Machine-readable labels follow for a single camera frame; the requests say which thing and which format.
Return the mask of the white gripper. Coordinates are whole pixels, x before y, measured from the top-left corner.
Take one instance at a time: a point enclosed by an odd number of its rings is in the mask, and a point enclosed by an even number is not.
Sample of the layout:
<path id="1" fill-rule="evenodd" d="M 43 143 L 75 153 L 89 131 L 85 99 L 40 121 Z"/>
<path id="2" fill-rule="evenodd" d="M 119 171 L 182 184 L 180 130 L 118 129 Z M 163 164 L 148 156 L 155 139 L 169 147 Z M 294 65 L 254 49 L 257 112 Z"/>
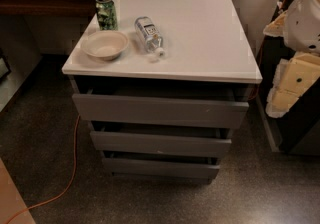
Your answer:
<path id="1" fill-rule="evenodd" d="M 287 12 L 282 12 L 265 26 L 263 34 L 283 37 Z M 318 79 L 320 78 L 320 56 L 297 52 L 285 68 L 277 88 L 272 88 L 267 96 L 266 114 L 271 118 L 281 118 Z"/>

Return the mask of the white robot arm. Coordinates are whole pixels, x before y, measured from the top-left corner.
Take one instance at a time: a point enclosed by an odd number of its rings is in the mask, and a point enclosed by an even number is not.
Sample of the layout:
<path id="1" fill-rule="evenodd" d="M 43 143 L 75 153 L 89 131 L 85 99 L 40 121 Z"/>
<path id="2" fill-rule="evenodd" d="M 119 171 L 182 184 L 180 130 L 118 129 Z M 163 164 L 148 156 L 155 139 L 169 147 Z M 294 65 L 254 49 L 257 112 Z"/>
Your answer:
<path id="1" fill-rule="evenodd" d="M 263 33 L 295 51 L 279 61 L 267 96 L 267 115 L 280 118 L 320 78 L 320 0 L 294 0 Z"/>

